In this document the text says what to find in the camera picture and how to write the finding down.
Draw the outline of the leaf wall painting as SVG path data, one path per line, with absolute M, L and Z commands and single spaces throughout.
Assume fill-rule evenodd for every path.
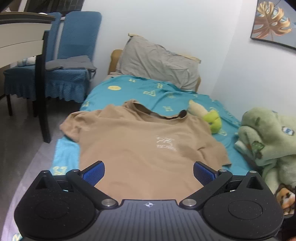
M 295 49 L 295 0 L 258 1 L 250 37 Z

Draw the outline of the blue covered chair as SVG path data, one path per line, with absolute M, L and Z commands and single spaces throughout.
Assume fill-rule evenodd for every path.
M 46 48 L 46 61 L 54 59 L 57 33 L 60 26 L 61 13 L 50 13 L 55 17 L 49 30 L 48 43 Z M 4 92 L 9 109 L 9 115 L 12 115 L 10 105 L 10 96 L 16 95 L 18 98 L 25 98 L 32 101 L 33 116 L 37 116 L 36 95 L 35 95 L 35 61 L 36 57 L 29 57 L 17 62 L 17 66 L 4 71 Z
M 92 63 L 101 13 L 72 11 L 65 17 L 57 59 L 46 63 L 46 96 L 81 103 L 96 73 Z

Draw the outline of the grey pillow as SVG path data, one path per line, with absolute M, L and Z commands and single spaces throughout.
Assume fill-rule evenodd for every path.
M 129 39 L 119 55 L 115 73 L 168 81 L 182 90 L 197 90 L 201 60 L 171 52 L 139 35 Z

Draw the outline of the teal patterned bed sheet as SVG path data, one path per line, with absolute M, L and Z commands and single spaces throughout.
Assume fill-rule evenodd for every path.
M 222 119 L 222 128 L 213 136 L 227 150 L 231 165 L 226 168 L 235 175 L 244 175 L 253 169 L 250 162 L 234 148 L 240 121 L 227 111 L 221 102 L 212 100 L 207 95 L 180 90 L 169 82 L 130 75 L 112 76 L 90 92 L 80 109 L 93 111 L 103 109 L 109 104 L 122 105 L 130 99 L 135 99 L 153 112 L 165 116 L 172 116 L 187 109 L 190 100 L 201 104 L 207 110 L 217 111 Z M 78 144 L 62 137 L 56 141 L 54 154 L 48 158 L 44 154 L 37 154 L 33 158 L 10 204 L 1 240 L 21 240 L 22 236 L 14 221 L 14 210 L 37 174 L 41 170 L 49 169 L 53 175 L 64 175 L 67 171 L 78 168 L 79 152 Z

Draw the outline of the tan t-shirt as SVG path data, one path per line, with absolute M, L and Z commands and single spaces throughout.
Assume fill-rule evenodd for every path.
M 135 100 L 70 114 L 60 129 L 80 147 L 79 168 L 105 166 L 96 188 L 117 201 L 175 199 L 201 188 L 193 175 L 200 161 L 214 170 L 230 164 L 209 125 L 183 110 L 153 113 Z

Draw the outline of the grey folded cloth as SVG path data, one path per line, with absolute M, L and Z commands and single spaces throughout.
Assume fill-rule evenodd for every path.
M 58 69 L 86 69 L 90 73 L 92 73 L 93 76 L 96 74 L 97 70 L 97 68 L 93 65 L 93 63 L 87 55 L 48 61 L 45 64 L 45 69 L 47 71 L 53 71 Z

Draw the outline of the white dining table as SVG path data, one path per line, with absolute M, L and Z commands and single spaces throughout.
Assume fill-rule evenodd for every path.
M 45 59 L 51 15 L 11 11 L 1 12 L 1 68 L 36 56 L 36 109 L 43 141 L 51 142 L 45 97 Z

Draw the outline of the green plush toy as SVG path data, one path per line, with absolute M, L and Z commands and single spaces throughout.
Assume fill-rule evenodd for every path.
M 202 118 L 210 126 L 211 133 L 218 133 L 222 128 L 221 117 L 215 109 L 207 111 L 202 105 L 194 102 L 193 100 L 189 101 L 188 111 L 190 114 Z

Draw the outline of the light green fleece blanket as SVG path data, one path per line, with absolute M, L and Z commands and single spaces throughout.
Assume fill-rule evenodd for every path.
M 295 211 L 295 117 L 266 108 L 243 114 L 236 150 L 256 164 L 285 215 Z

